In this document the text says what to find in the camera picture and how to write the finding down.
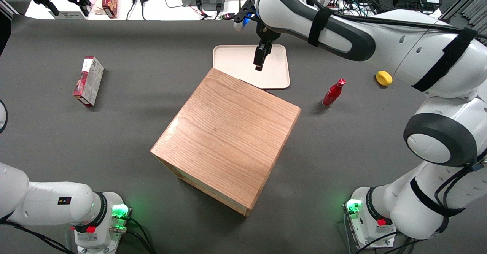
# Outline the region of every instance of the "white label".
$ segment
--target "white label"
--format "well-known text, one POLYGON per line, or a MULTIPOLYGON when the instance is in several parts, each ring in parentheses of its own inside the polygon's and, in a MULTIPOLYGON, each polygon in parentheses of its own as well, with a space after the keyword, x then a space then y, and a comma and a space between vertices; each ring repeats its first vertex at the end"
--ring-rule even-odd
POLYGON ((440 4, 440 0, 426 0, 426 2, 440 4))
POLYGON ((377 226, 376 227, 376 233, 379 233, 379 234, 388 234, 388 233, 392 233, 394 231, 395 230, 393 227, 386 227, 386 226, 377 226))
POLYGON ((98 240, 98 235, 96 233, 91 233, 91 234, 78 233, 78 241, 93 242, 96 240, 98 240))

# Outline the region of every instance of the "warning label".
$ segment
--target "warning label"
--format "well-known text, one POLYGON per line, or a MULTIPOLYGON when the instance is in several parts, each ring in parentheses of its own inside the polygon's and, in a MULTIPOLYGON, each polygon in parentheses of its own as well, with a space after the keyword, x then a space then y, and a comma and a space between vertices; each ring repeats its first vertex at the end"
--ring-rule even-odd
POLYGON ((392 233, 394 231, 395 230, 393 227, 386 227, 386 226, 377 226, 376 227, 376 233, 379 233, 379 234, 388 234, 388 233, 392 233))
POLYGON ((91 234, 78 233, 78 241, 92 242, 96 240, 98 240, 98 235, 96 233, 91 233, 91 234))

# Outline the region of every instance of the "red button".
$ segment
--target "red button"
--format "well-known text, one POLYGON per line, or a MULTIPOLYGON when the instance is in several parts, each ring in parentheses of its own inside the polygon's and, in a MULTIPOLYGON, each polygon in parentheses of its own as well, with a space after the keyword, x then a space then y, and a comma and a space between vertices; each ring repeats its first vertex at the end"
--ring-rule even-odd
POLYGON ((86 228, 87 233, 94 233, 95 230, 96 230, 96 227, 94 227, 94 226, 88 226, 86 228))
POLYGON ((386 221, 384 219, 379 219, 379 220, 377 220, 377 224, 379 226, 383 226, 383 225, 386 225, 387 223, 386 223, 386 221))

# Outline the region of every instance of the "black velcro strap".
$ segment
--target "black velcro strap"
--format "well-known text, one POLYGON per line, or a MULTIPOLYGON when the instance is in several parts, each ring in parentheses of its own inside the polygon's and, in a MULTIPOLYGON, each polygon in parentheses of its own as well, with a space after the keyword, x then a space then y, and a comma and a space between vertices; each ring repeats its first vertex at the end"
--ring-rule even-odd
POLYGON ((309 44, 315 47, 318 46, 318 38, 320 37, 320 33, 325 28, 326 23, 332 14, 333 11, 328 8, 318 10, 318 13, 315 15, 315 19, 313 19, 313 24, 311 24, 311 29, 309 30, 309 44))
POLYGON ((447 75, 449 70, 460 59, 470 42, 477 36, 478 32, 472 29, 464 28, 444 49, 443 56, 436 64, 412 87, 418 91, 427 91, 443 76, 447 75))
POLYGON ((419 188, 418 182, 416 181, 416 178, 413 178, 411 182, 409 183, 411 185, 411 189, 416 194, 416 196, 419 198, 419 200, 429 209, 433 210, 434 212, 444 216, 444 217, 453 217, 460 212, 464 211, 465 208, 459 208, 459 209, 446 209, 444 207, 441 207, 439 204, 435 203, 433 200, 431 200, 426 194, 419 188))

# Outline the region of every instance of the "beige tray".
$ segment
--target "beige tray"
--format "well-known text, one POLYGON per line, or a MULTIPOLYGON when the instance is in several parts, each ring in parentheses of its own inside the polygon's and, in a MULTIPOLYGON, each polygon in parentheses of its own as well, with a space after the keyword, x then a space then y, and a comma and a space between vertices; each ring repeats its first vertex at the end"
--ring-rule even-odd
POLYGON ((255 70, 254 53, 257 45, 216 46, 213 67, 261 89, 285 89, 291 84, 287 67, 286 48, 273 45, 262 71, 255 70))

